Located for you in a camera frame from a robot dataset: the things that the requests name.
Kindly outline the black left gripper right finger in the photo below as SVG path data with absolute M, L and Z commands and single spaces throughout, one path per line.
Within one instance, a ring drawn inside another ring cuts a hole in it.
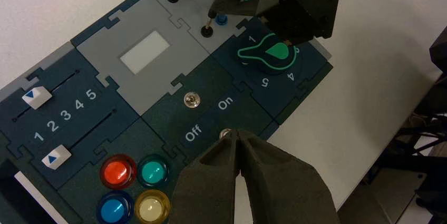
M 254 223 L 339 223 L 317 170 L 248 131 L 239 131 L 239 164 Z

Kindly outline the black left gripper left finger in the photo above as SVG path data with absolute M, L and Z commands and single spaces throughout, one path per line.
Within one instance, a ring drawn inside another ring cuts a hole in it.
M 169 223 L 233 223 L 239 135 L 230 130 L 180 173 Z

